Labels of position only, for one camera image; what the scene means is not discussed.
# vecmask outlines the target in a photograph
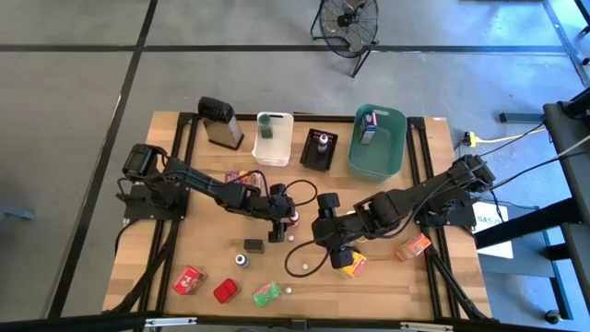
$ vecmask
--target red box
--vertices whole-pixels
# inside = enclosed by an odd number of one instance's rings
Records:
[[[240,287],[232,279],[226,279],[213,290],[213,296],[218,299],[219,303],[227,303],[240,292]]]
[[[186,266],[182,275],[172,285],[172,288],[181,295],[190,295],[195,293],[206,277],[205,272],[195,267]]]

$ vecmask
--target green snack package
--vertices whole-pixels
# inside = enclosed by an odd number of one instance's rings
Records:
[[[280,294],[281,291],[278,284],[275,281],[270,281],[265,286],[255,291],[254,294],[252,294],[252,298],[259,307],[264,307],[269,302],[275,300]]]

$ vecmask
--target fan grille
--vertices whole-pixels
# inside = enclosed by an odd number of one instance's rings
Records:
[[[332,52],[355,58],[372,46],[379,27],[376,0],[324,0],[320,31]]]

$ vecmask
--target black box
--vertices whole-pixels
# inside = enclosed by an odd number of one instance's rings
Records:
[[[264,254],[265,243],[262,240],[246,239],[243,241],[243,249],[250,254]]]

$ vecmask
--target orange box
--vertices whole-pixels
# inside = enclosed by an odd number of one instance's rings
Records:
[[[421,233],[417,237],[407,240],[404,244],[397,248],[395,250],[395,254],[403,262],[420,255],[420,253],[428,248],[431,244],[431,240]]]

